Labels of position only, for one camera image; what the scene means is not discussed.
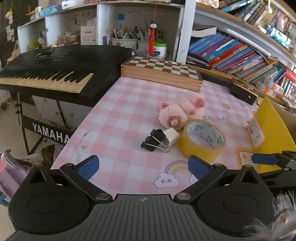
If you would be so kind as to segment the yellow tape roll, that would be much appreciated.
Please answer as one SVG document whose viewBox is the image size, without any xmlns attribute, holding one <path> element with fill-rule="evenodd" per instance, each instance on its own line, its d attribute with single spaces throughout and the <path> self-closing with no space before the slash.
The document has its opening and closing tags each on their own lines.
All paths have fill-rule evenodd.
<svg viewBox="0 0 296 241">
<path fill-rule="evenodd" d="M 226 146 L 226 137 L 217 126 L 205 120 L 191 120 L 186 123 L 178 140 L 182 155 L 195 155 L 212 163 Z"/>
</svg>

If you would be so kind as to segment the black binder clip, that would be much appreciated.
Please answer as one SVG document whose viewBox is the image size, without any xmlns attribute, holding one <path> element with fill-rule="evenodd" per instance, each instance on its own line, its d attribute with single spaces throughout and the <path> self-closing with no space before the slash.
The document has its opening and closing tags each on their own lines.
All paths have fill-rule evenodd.
<svg viewBox="0 0 296 241">
<path fill-rule="evenodd" d="M 160 149 L 164 153 L 167 153 L 171 150 L 171 146 L 168 145 L 168 139 L 161 129 L 153 129 L 149 136 L 147 136 L 142 142 L 140 147 L 151 152 L 153 152 L 155 149 Z"/>
</svg>

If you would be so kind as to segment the yellow cardboard box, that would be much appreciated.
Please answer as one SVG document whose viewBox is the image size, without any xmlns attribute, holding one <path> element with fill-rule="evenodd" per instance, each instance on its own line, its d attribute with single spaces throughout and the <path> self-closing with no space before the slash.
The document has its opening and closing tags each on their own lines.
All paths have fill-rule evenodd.
<svg viewBox="0 0 296 241">
<path fill-rule="evenodd" d="M 295 151 L 295 114 L 268 98 L 249 121 L 247 132 L 257 154 Z"/>
</svg>

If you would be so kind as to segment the white charger cube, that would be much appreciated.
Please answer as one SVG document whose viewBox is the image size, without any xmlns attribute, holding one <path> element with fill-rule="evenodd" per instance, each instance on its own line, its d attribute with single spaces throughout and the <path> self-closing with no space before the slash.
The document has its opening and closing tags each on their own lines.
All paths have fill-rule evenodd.
<svg viewBox="0 0 296 241">
<path fill-rule="evenodd" d="M 180 134 L 174 128 L 168 128 L 164 131 L 164 134 L 168 139 L 169 146 L 173 146 L 180 138 Z"/>
</svg>

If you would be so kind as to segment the pink plush pig toy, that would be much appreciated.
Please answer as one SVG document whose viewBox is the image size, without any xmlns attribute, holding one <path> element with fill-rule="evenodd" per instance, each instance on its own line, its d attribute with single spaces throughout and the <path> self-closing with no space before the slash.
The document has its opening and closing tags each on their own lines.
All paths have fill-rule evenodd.
<svg viewBox="0 0 296 241">
<path fill-rule="evenodd" d="M 203 97 L 177 96 L 161 104 L 159 122 L 165 128 L 180 130 L 188 121 L 201 120 L 204 110 Z"/>
</svg>

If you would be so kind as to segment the brown wooden box with knobs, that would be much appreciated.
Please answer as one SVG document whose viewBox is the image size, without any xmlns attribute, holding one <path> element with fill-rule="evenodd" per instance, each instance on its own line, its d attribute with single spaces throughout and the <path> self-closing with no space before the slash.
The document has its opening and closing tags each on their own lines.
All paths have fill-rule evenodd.
<svg viewBox="0 0 296 241">
<path fill-rule="evenodd" d="M 258 95 L 254 91 L 254 87 L 244 83 L 240 79 L 233 78 L 229 89 L 233 96 L 250 105 L 253 105 L 258 98 Z"/>
</svg>

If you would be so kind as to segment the black Yamaha keyboard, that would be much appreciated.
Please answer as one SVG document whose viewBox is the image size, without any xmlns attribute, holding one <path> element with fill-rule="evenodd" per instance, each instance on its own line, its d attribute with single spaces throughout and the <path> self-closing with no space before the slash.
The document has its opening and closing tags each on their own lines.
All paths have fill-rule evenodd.
<svg viewBox="0 0 296 241">
<path fill-rule="evenodd" d="M 120 77 L 131 50 L 119 46 L 64 46 L 25 52 L 1 70 L 1 89 L 46 98 L 91 100 Z"/>
</svg>

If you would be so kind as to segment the wooden chess board box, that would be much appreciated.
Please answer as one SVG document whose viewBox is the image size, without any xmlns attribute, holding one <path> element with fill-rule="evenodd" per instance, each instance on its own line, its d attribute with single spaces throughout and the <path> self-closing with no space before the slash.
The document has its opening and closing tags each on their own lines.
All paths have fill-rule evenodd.
<svg viewBox="0 0 296 241">
<path fill-rule="evenodd" d="M 121 76 L 166 84 L 199 92 L 203 83 L 196 67 L 159 60 L 151 57 L 133 56 L 121 65 Z"/>
</svg>

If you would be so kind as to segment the smartphone with lit screen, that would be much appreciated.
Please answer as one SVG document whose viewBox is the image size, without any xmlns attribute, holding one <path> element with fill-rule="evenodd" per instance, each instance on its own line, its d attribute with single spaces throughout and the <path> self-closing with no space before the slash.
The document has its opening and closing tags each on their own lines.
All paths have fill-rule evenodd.
<svg viewBox="0 0 296 241">
<path fill-rule="evenodd" d="M 281 44 L 285 49 L 290 50 L 291 39 L 272 25 L 267 25 L 266 34 Z"/>
</svg>

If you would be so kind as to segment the white jar green lid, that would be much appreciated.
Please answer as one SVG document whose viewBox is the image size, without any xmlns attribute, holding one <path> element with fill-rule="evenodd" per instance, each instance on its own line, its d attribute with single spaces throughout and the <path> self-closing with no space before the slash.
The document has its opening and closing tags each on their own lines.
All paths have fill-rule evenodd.
<svg viewBox="0 0 296 241">
<path fill-rule="evenodd" d="M 167 44 L 161 40 L 154 41 L 154 49 L 152 56 L 161 60 L 165 60 L 167 53 Z"/>
</svg>

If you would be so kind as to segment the white pen holder cup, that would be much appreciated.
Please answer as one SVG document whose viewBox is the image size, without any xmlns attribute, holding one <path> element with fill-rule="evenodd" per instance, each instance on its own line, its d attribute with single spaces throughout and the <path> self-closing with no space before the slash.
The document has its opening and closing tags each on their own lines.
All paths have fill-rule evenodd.
<svg viewBox="0 0 296 241">
<path fill-rule="evenodd" d="M 137 48 L 137 39 L 112 38 L 112 45 L 124 47 L 124 48 L 136 49 Z"/>
</svg>

